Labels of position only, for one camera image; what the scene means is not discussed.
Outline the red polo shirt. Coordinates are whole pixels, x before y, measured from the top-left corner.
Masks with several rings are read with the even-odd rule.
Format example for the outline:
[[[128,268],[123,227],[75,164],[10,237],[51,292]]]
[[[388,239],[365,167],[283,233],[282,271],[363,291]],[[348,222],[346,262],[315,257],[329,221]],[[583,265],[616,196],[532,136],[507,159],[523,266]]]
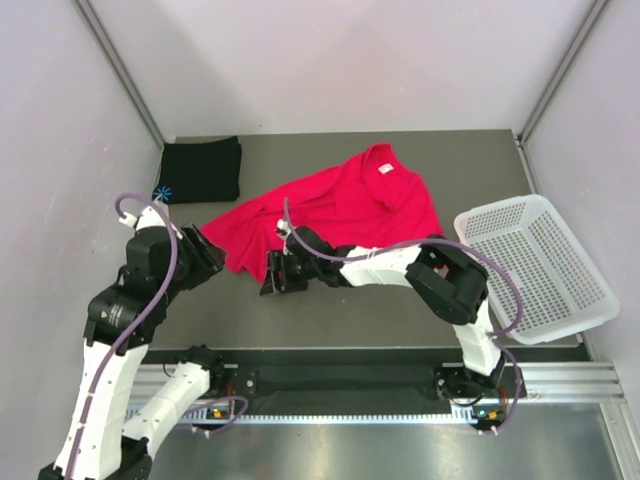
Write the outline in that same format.
[[[282,248],[276,224],[284,205],[294,225],[313,229],[332,246],[385,247],[444,233],[422,177],[388,143],[246,201],[201,232],[226,252],[229,270],[262,282],[267,253]]]

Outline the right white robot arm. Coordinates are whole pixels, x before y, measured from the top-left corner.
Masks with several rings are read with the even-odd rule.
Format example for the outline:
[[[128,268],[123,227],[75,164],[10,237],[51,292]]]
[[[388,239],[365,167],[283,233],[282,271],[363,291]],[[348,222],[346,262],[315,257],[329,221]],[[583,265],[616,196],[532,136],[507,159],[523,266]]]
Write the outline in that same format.
[[[382,248],[333,246],[311,228],[285,220],[277,223],[276,235],[283,246],[267,253],[262,296],[302,292],[312,280],[330,288],[409,288],[453,327],[469,388],[487,396],[502,385],[505,355],[490,339],[489,275],[460,245],[431,235]]]

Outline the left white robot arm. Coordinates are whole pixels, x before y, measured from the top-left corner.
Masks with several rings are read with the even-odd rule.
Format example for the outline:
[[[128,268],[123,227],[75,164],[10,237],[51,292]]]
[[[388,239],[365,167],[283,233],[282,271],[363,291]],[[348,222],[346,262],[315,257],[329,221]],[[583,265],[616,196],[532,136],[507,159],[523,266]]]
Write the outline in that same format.
[[[126,262],[116,281],[89,303],[72,421],[41,479],[146,479],[159,447],[189,407],[226,387],[221,355],[191,347],[152,398],[127,415],[136,374],[169,305],[224,268],[224,252],[197,227],[177,228],[165,217],[147,207],[122,219],[134,229]]]

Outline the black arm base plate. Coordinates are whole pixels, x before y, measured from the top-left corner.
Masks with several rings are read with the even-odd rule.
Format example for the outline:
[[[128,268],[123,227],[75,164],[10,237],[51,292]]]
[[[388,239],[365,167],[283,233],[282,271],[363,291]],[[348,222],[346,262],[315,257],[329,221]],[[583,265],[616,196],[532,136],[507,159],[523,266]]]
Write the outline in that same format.
[[[257,400],[278,393],[333,395],[382,392],[429,401],[484,397],[499,388],[504,363],[485,377],[463,366],[427,364],[240,365],[230,368],[218,393]]]

